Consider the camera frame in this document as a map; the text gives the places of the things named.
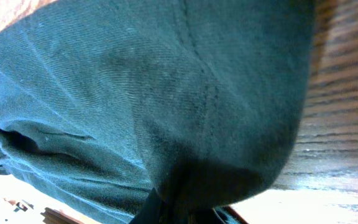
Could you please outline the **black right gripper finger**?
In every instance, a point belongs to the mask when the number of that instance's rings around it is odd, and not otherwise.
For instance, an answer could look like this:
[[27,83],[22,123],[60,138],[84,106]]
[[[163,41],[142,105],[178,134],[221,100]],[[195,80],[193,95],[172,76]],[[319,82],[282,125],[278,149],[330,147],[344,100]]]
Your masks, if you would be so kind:
[[164,201],[157,191],[152,189],[142,208],[129,224],[161,224],[164,208]]

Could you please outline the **black t-shirt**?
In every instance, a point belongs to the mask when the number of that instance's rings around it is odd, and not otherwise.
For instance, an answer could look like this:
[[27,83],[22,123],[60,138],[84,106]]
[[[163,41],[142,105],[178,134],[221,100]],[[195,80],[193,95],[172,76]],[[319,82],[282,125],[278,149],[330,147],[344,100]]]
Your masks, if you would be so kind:
[[314,1],[55,1],[0,32],[0,175],[102,223],[224,223],[305,102]]

